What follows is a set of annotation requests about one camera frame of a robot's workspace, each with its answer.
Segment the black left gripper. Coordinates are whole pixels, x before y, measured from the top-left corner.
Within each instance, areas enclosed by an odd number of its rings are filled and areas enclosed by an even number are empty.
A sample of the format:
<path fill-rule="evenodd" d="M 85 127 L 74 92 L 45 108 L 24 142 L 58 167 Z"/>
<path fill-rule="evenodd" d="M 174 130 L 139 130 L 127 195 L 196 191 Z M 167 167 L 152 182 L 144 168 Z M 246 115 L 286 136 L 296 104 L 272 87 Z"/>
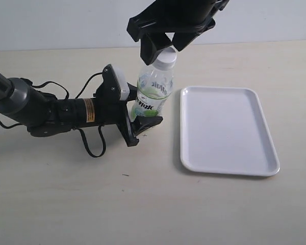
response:
<path fill-rule="evenodd" d="M 159 125 L 162 116 L 145 117 L 137 116 L 132 122 L 129 117 L 127 102 L 134 101 L 137 97 L 137 87 L 127 83 L 129 95 L 126 101 L 110 102 L 103 95 L 103 86 L 100 86 L 94 96 L 95 107 L 98 110 L 98 122 L 101 125 L 116 125 L 122 134 L 127 146 L 136 146 L 139 142 L 137 135 Z"/>

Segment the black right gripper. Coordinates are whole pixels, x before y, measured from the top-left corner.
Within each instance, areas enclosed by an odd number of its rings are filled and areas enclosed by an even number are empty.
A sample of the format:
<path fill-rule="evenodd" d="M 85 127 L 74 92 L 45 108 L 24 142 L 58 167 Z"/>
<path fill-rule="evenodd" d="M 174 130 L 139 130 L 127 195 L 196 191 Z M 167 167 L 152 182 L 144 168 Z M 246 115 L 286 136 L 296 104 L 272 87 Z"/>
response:
<path fill-rule="evenodd" d="M 158 55 L 171 46 L 165 33 L 174 33 L 172 45 L 181 52 L 201 33 L 215 26 L 214 15 L 228 1 L 154 1 L 138 15 L 131 17 L 127 32 L 137 42 L 140 57 L 151 65 Z"/>

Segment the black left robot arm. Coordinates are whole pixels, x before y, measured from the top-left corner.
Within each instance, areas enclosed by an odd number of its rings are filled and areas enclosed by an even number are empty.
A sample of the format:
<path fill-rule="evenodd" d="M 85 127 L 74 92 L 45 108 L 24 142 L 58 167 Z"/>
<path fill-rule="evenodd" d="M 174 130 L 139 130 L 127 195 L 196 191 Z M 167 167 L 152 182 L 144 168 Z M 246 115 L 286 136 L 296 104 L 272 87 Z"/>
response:
<path fill-rule="evenodd" d="M 92 98 L 58 99 L 42 92 L 25 78 L 6 78 L 0 73 L 0 114 L 26 126 L 34 137 L 50 137 L 71 130 L 116 125 L 127 146 L 136 146 L 137 135 L 160 124 L 161 116 L 137 116 L 130 120 L 127 103 L 137 96 L 137 87 L 126 82 L 111 64 L 102 72 L 103 82 Z"/>

